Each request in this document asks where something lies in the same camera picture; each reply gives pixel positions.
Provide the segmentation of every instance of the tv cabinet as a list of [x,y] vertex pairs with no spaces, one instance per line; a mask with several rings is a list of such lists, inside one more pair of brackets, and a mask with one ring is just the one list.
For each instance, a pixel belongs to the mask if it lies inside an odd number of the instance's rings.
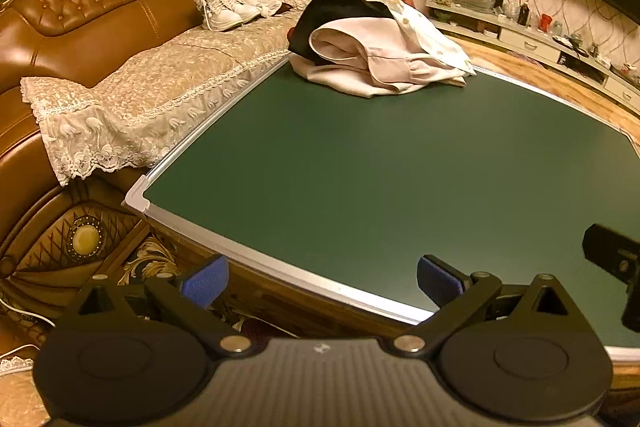
[[[587,84],[615,102],[623,105],[636,115],[640,115],[640,89],[627,82],[613,71],[607,70],[593,58],[581,57],[574,50],[555,42],[550,36],[532,28],[525,28],[510,20],[501,20],[493,14],[485,14],[461,6],[443,6],[433,0],[426,2],[427,17],[437,29],[445,34],[462,36],[486,45],[513,51],[533,58],[548,68]],[[498,37],[485,35],[482,31],[469,29],[458,24],[442,22],[434,15],[433,10],[450,14],[452,18],[473,26],[476,29],[486,28]],[[573,57],[581,61],[593,75],[585,76],[558,61],[563,57]]]

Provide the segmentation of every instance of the white cabinet drawer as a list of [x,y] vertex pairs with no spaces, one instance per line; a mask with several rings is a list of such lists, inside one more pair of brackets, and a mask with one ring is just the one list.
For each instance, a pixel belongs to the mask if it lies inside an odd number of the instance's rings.
[[502,28],[500,30],[499,40],[506,44],[516,46],[521,50],[537,55],[538,57],[546,58],[552,62],[557,62],[560,58],[560,50],[556,50],[553,46],[549,46],[544,42],[537,41],[536,39],[527,38],[526,35]]
[[617,95],[619,98],[622,98],[625,103],[628,103],[640,110],[640,96],[635,91],[623,86],[623,84],[620,84],[620,82],[611,77],[607,78],[607,81],[604,83],[604,88]]

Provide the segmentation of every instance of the white cable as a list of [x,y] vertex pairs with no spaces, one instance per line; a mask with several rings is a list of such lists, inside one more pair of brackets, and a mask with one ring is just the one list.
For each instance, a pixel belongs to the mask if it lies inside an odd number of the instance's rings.
[[53,322],[51,322],[47,317],[43,317],[42,315],[38,315],[37,313],[31,313],[31,312],[26,312],[24,310],[18,310],[16,308],[14,308],[13,306],[9,306],[9,304],[4,302],[2,299],[0,299],[0,303],[4,304],[11,311],[14,311],[16,313],[21,313],[22,315],[29,315],[30,317],[36,317],[37,319],[42,319],[43,321],[48,322],[49,324],[51,324],[54,328],[56,327],[56,325]]
[[7,375],[13,375],[14,373],[23,373],[30,371],[33,367],[16,367],[15,369],[8,369],[7,371],[0,371],[0,377],[6,377]]
[[24,346],[16,347],[15,349],[12,349],[11,351],[7,351],[4,355],[0,355],[0,359],[4,359],[4,357],[8,357],[9,355],[14,354],[16,351],[20,351],[21,349],[24,349],[25,347],[35,347],[38,351],[40,350],[40,348],[38,346],[36,346],[35,344],[24,344]]

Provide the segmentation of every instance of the metal bolt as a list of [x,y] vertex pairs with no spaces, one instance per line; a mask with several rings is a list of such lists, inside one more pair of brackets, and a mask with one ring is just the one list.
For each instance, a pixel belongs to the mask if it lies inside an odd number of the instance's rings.
[[426,344],[427,343],[424,339],[416,337],[415,335],[401,335],[394,340],[394,346],[396,346],[396,349],[406,353],[415,353],[416,351],[420,351],[424,346],[426,346]]
[[220,341],[220,347],[231,353],[242,353],[251,347],[251,341],[242,335],[229,335]]

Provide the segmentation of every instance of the wooden floor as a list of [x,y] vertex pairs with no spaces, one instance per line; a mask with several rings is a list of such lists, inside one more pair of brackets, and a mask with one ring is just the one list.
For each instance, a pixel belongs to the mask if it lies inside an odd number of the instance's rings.
[[451,36],[449,38],[462,46],[474,65],[506,74],[531,86],[539,87],[599,116],[628,134],[629,138],[635,142],[636,150],[640,151],[640,118],[601,92],[542,66],[512,57],[504,51],[464,39]]

